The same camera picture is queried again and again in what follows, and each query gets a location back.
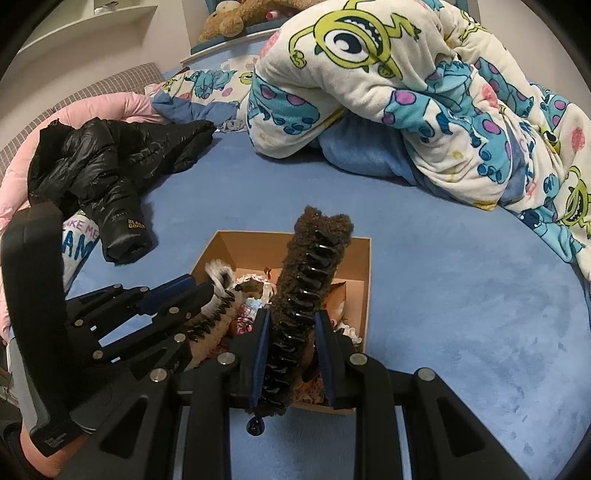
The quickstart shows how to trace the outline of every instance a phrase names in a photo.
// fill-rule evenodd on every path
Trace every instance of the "blue bed sheet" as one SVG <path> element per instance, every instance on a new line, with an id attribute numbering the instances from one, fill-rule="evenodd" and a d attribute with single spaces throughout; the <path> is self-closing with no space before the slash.
<path id="1" fill-rule="evenodd" d="M 312 149 L 266 160 L 246 134 L 216 134 L 193 168 L 146 197 L 156 249 L 117 267 L 96 248 L 70 297 L 155 287 L 190 271 L 216 230 L 289 232 L 306 204 L 348 213 L 355 235 L 372 238 L 369 353 L 392 369 L 434 368 L 532 480 L 553 480 L 591 420 L 589 317 L 572 267 L 500 208 L 344 173 Z M 291 409 L 257 438 L 247 420 L 232 413 L 233 478 L 353 477 L 353 417 Z"/>

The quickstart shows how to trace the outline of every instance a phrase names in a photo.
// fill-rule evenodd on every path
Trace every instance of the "black puffer jacket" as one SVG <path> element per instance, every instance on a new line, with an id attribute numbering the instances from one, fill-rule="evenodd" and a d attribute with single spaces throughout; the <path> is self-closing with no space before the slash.
<path id="1" fill-rule="evenodd" d="M 129 263 L 152 247 L 139 194 L 165 174 L 190 168 L 211 143 L 211 122 L 184 125 L 58 120 L 40 132 L 28 173 L 31 205 L 47 200 L 69 218 L 80 208 L 99 226 L 103 255 Z"/>

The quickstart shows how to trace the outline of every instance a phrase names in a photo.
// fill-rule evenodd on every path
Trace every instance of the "brown fuzzy toy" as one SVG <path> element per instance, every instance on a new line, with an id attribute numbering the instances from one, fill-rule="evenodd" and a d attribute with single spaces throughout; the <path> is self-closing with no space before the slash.
<path id="1" fill-rule="evenodd" d="M 245 27 L 266 21 L 265 14 L 271 10 L 292 8 L 305 10 L 323 0 L 245 0 L 238 8 L 214 12 L 205 20 L 199 43 L 219 37 L 236 37 Z"/>
<path id="2" fill-rule="evenodd" d="M 347 215 L 323 216 L 306 207 L 295 224 L 273 297 L 271 341 L 257 414 L 282 414 L 292 399 L 306 350 L 312 348 L 314 312 L 322 308 L 330 284 L 350 243 Z"/>

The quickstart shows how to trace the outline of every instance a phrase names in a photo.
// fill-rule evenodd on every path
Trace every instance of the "teddy bear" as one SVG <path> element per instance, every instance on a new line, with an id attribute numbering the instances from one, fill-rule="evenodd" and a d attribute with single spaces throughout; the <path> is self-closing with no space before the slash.
<path id="1" fill-rule="evenodd" d="M 207 17 L 199 35 L 199 43 L 220 35 L 236 37 L 245 27 L 263 23 L 267 12 L 286 8 L 302 11 L 321 1 L 323 0 L 245 0 L 240 5 L 232 2 L 232 8 L 223 6 Z"/>

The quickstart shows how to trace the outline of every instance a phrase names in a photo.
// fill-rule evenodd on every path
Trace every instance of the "blue gripper pad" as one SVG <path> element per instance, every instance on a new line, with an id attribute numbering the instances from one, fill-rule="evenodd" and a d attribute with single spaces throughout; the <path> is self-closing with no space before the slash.
<path id="1" fill-rule="evenodd" d="M 195 279 L 188 273 L 150 290 L 139 303 L 144 315 L 156 315 L 167 302 L 195 286 Z"/>
<path id="2" fill-rule="evenodd" d="M 318 363 L 320 365 L 320 374 L 324 382 L 324 396 L 329 402 L 329 406 L 334 406 L 335 385 L 333 383 L 333 366 L 330 363 L 329 339 L 328 335 L 334 335 L 330 321 L 324 319 L 326 312 L 316 312 L 314 314 L 314 328 L 316 330 L 316 351 L 318 352 Z"/>
<path id="3" fill-rule="evenodd" d="M 265 378 L 267 367 L 267 356 L 269 354 L 269 337 L 271 336 L 271 312 L 265 309 L 266 315 L 263 320 L 261 335 L 256 347 L 256 357 L 252 367 L 251 393 L 248 397 L 251 408 L 258 405 L 262 394 L 262 383 Z"/>

